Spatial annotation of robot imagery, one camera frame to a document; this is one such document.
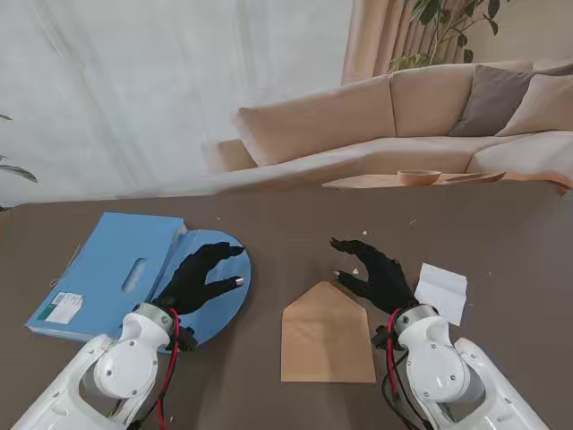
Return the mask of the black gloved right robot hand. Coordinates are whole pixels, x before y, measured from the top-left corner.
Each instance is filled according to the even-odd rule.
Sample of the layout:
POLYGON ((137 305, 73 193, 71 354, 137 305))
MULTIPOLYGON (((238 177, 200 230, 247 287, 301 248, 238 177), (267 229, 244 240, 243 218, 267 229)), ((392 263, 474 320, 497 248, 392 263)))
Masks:
POLYGON ((419 305, 398 260, 390 259, 376 247, 360 240, 332 237, 330 245, 342 253, 356 256, 367 270, 367 281, 344 271, 335 272, 337 282, 356 296, 369 300, 386 314, 419 305))

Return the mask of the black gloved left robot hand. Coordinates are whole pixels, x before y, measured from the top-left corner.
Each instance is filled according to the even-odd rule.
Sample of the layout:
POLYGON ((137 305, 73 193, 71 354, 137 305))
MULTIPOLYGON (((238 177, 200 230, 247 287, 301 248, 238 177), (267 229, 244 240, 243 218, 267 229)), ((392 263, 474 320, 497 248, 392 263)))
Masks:
POLYGON ((241 287, 240 276, 211 283, 207 283, 206 278, 221 261, 243 251, 243 247, 228 242, 203 245, 183 260, 167 286, 151 303, 162 310, 174 309, 179 315, 191 314, 211 299, 241 287))

